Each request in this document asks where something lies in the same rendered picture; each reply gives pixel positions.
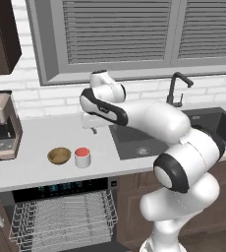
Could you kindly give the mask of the grey window with blinds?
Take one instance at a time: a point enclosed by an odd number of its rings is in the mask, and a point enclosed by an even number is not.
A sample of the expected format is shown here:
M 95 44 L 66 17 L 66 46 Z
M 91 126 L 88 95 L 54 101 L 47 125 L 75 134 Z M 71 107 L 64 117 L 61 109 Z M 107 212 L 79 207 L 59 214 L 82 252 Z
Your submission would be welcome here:
M 226 74 L 226 0 L 26 0 L 39 80 Z

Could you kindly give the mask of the dark grey sink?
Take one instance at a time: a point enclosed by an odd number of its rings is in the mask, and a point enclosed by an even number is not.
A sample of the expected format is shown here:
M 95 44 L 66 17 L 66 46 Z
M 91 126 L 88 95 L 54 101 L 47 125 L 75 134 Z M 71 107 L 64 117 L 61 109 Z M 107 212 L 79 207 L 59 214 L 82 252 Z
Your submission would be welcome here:
M 221 137 L 226 146 L 226 111 L 221 107 L 184 110 L 193 126 L 208 128 Z M 158 156 L 168 149 L 161 141 L 131 127 L 109 126 L 120 160 Z

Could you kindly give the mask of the black dishwasher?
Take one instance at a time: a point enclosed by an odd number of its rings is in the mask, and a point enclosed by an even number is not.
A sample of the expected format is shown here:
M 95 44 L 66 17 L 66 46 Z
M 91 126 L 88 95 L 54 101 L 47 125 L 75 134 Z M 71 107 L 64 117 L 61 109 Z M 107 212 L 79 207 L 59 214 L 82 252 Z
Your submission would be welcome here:
M 112 192 L 117 213 L 117 188 L 118 179 L 116 177 L 102 177 L 3 192 L 0 194 L 0 199 L 12 224 L 14 209 L 19 203 L 75 196 L 97 191 Z M 117 223 L 114 226 L 111 241 L 117 241 Z

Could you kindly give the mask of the brown bowl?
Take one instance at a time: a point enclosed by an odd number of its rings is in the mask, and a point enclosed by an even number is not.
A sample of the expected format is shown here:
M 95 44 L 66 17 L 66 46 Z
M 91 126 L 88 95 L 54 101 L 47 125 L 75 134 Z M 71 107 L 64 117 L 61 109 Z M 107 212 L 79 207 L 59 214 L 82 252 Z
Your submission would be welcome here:
M 47 155 L 48 160 L 57 165 L 66 163 L 70 157 L 71 151 L 63 147 L 52 149 Z

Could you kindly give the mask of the dark dishwasher door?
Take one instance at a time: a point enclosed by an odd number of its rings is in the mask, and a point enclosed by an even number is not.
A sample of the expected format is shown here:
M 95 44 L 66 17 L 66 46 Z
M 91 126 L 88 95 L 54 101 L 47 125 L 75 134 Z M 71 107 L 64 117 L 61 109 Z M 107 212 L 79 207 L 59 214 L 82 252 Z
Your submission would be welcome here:
M 63 250 L 62 252 L 130 252 L 130 249 L 117 241 L 110 241 L 75 249 Z

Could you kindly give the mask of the beige coffee machine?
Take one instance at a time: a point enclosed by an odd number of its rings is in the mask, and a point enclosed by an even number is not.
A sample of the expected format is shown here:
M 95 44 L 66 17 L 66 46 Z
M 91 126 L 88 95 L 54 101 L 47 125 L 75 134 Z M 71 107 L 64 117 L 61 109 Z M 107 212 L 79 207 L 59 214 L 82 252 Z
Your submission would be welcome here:
M 17 157 L 23 136 L 21 120 L 11 94 L 11 91 L 0 91 L 0 160 Z

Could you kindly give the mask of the dark brown wall cupboard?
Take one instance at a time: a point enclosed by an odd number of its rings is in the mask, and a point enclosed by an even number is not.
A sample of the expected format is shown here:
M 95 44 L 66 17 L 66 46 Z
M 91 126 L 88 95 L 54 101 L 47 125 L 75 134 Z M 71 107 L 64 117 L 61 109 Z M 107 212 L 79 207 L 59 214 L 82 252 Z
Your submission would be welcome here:
M 0 75 L 13 72 L 22 55 L 11 0 L 0 0 Z

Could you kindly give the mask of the white cup with red top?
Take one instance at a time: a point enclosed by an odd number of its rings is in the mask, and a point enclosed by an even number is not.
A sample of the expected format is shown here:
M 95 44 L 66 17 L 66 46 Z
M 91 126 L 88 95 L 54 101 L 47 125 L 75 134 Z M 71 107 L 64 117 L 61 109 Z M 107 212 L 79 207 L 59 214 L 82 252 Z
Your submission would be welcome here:
M 78 168 L 87 168 L 90 166 L 90 151 L 86 147 L 75 150 L 75 164 Z

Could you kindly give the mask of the black tap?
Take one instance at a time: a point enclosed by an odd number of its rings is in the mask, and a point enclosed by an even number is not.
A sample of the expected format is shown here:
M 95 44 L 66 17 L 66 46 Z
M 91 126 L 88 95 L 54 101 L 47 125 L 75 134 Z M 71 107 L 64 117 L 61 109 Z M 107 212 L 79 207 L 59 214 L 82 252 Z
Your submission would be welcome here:
M 174 90 L 175 90 L 175 83 L 176 83 L 177 78 L 181 79 L 184 83 L 186 83 L 188 88 L 191 88 L 193 86 L 194 82 L 180 72 L 174 73 L 171 78 L 169 94 L 166 98 L 166 102 L 173 105 L 174 107 L 182 107 L 182 105 L 183 105 L 182 101 L 183 101 L 184 94 L 181 94 L 181 99 L 179 102 L 174 101 Z

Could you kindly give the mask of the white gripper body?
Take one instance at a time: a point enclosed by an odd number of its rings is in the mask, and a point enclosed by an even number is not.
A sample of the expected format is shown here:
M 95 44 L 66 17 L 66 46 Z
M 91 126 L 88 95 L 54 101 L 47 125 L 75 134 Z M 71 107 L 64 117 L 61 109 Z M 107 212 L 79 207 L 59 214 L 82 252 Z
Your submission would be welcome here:
M 110 122 L 96 115 L 83 114 L 83 127 L 85 129 L 109 126 Z

